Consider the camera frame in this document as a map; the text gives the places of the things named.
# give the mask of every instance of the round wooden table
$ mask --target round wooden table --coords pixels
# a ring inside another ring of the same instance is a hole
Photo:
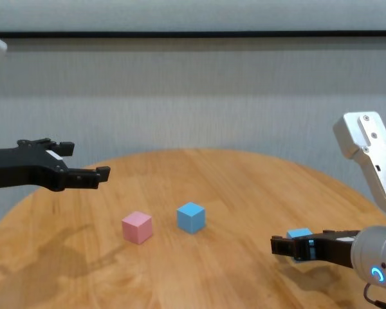
[[[289,229],[386,225],[339,181],[278,158],[213,149],[96,165],[111,167],[99,189],[39,189],[0,222],[0,309],[374,308],[354,270],[271,254],[271,236]],[[207,211],[194,235],[176,225],[176,209],[189,201]],[[154,235],[141,245],[122,237],[132,211],[152,215]],[[386,301],[386,291],[371,291]]]

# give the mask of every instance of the gray wall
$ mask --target gray wall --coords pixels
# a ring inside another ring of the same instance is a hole
[[[386,125],[386,39],[7,43],[0,147],[73,141],[70,167],[152,149],[245,149],[306,164],[370,197],[332,125],[363,110]],[[0,219],[34,189],[0,189]]]

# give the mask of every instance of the cable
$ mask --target cable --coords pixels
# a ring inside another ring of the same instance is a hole
[[[374,306],[376,306],[376,307],[378,307],[378,308],[386,309],[386,303],[384,303],[383,301],[373,301],[372,299],[370,299],[370,298],[367,296],[367,293],[368,293],[370,287],[371,287],[371,284],[370,284],[370,283],[367,283],[366,286],[365,286],[365,289],[364,289],[364,291],[363,291],[363,296],[365,297],[366,301],[367,301],[368,303],[373,304]]]

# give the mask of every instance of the small blue cube held by gripper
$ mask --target small blue cube held by gripper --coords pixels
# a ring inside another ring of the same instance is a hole
[[[195,203],[187,203],[177,210],[178,227],[194,234],[206,225],[206,210]]]
[[[309,236],[312,235],[313,233],[307,229],[296,229],[296,230],[288,230],[288,233],[286,234],[287,238],[296,238],[296,237],[301,237],[301,236]],[[315,252],[315,241],[314,240],[309,240],[310,244],[310,256],[315,259],[316,258],[316,252]]]

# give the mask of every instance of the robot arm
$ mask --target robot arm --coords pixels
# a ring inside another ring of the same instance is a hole
[[[376,112],[347,113],[333,127],[343,155],[358,163],[376,205],[386,214],[386,128]],[[353,268],[369,285],[386,288],[386,227],[362,231],[324,231],[293,239],[271,238],[273,254],[299,261],[321,260]]]
[[[0,188],[38,185],[51,191],[66,188],[97,189],[109,178],[109,167],[70,169],[62,156],[73,154],[74,144],[57,144],[49,138],[19,140],[18,147],[0,149]]]

